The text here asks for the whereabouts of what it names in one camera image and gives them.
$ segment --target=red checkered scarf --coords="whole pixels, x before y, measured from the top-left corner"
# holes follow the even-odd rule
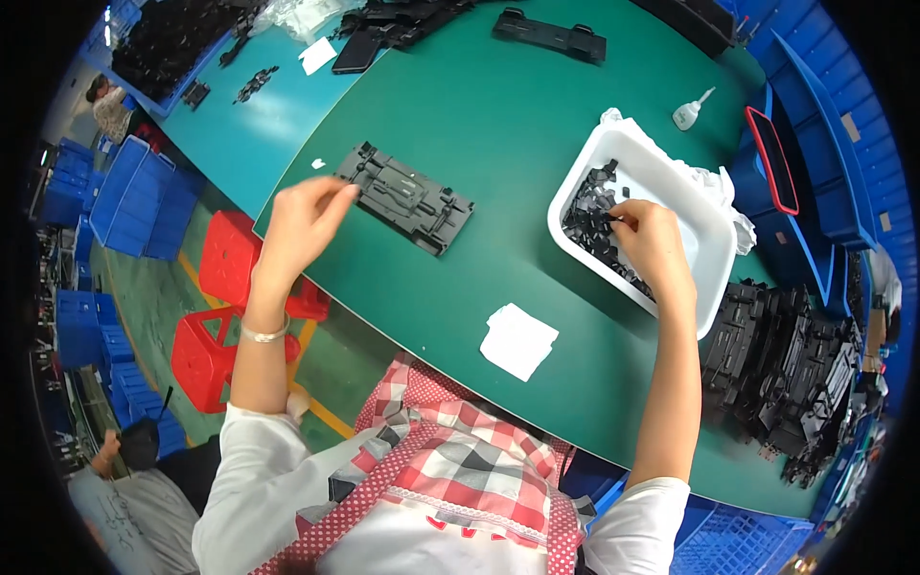
[[[569,444],[489,415],[471,391],[407,357],[358,415],[356,432],[380,431],[330,477],[341,495],[299,511],[298,540],[253,572],[276,572],[277,557],[318,558],[384,499],[545,552],[549,573],[571,573],[591,516],[557,489]]]

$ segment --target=white plastic tray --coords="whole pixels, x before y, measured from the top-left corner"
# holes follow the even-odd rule
[[[549,204],[549,233],[564,251],[601,276],[646,311],[658,317],[658,306],[642,292],[568,239],[562,219],[588,171],[603,167],[612,158],[616,169],[616,201],[629,187],[629,197],[657,202],[677,214],[684,253],[696,282],[696,338],[712,327],[729,280],[737,241],[734,225],[697,192],[674,167],[673,161],[638,129],[632,120],[602,122],[581,149],[556,197]],[[611,234],[611,244],[619,247]],[[620,251],[621,261],[624,252]]]

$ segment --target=silver bracelet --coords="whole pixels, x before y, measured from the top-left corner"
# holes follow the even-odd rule
[[[247,328],[246,326],[240,326],[240,333],[246,339],[251,339],[257,343],[269,343],[278,338],[283,338],[284,334],[287,333],[288,327],[291,325],[291,316],[287,312],[284,312],[284,327],[281,330],[274,333],[258,333],[252,329]]]

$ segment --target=white wall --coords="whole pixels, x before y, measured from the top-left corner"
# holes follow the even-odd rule
[[[67,68],[48,115],[41,127],[41,137],[57,144],[62,137],[91,148],[99,131],[86,90],[98,71],[76,57]]]

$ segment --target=woman's left hand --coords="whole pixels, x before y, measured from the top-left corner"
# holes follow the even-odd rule
[[[330,176],[279,191],[259,263],[252,271],[253,283],[286,296],[332,241],[358,191],[355,184]]]

